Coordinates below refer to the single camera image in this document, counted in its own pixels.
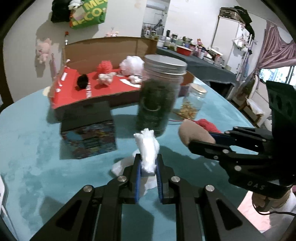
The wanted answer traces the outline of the person's right hand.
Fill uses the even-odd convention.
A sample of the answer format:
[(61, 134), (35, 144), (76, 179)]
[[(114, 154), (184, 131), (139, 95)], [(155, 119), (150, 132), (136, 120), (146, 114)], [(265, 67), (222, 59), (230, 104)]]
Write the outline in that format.
[(266, 197), (261, 194), (252, 194), (252, 204), (259, 212), (279, 211), (290, 212), (295, 211), (295, 194), (292, 188), (280, 199)]

